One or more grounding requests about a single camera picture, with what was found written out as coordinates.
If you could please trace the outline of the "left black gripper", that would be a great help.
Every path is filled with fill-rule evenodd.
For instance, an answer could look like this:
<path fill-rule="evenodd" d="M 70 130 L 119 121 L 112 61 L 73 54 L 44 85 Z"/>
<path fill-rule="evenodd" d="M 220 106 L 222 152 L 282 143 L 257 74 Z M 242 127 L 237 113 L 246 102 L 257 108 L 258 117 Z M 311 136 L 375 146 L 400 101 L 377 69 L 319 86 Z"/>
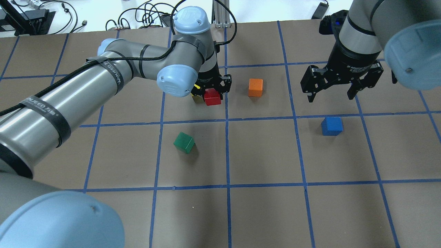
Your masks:
<path fill-rule="evenodd" d="M 215 89 L 222 97 L 223 94 L 230 92 L 232 82 L 230 74 L 222 76 L 218 71 L 199 72 L 192 88 L 192 96 L 203 97 L 207 89 Z"/>

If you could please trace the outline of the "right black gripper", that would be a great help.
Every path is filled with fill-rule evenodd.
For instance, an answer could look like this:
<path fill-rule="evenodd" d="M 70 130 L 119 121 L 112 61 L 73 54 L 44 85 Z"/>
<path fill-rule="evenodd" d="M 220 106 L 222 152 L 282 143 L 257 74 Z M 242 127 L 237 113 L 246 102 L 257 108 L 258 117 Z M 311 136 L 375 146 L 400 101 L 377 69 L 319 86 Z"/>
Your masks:
<path fill-rule="evenodd" d="M 350 84 L 347 96 L 349 100 L 353 100 L 359 91 L 375 87 L 383 72 L 383 66 L 379 61 L 362 67 L 343 62 L 329 62 L 322 69 L 310 65 L 302 77 L 300 86 L 302 92 L 307 95 L 308 102 L 312 103 L 318 92 L 331 86 Z"/>

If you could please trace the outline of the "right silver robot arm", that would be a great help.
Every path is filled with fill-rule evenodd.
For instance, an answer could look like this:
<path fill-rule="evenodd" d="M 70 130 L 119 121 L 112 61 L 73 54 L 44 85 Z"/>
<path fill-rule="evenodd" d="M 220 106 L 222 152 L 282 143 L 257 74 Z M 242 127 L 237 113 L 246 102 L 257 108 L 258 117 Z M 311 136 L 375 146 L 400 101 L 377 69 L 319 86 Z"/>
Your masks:
<path fill-rule="evenodd" d="M 354 0 L 349 10 L 323 17 L 319 33 L 335 44 L 324 68 L 310 65 L 300 82 L 312 103 L 318 92 L 350 84 L 348 99 L 376 86 L 384 72 L 381 52 L 392 82 L 416 90 L 440 87 L 439 0 Z"/>

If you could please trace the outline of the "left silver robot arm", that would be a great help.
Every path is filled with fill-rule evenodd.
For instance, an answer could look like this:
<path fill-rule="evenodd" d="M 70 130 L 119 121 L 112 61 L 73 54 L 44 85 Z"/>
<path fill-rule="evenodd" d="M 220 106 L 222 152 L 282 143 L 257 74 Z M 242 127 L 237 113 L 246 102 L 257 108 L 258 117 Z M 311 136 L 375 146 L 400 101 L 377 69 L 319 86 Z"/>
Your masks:
<path fill-rule="evenodd" d="M 213 40 L 206 12 L 197 6 L 173 10 L 170 22 L 169 48 L 105 39 L 82 67 L 1 113 L 2 248 L 125 246 L 112 207 L 34 181 L 34 167 L 135 77 L 156 80 L 174 97 L 229 91 L 230 76 L 221 76 L 217 64 L 222 43 Z"/>

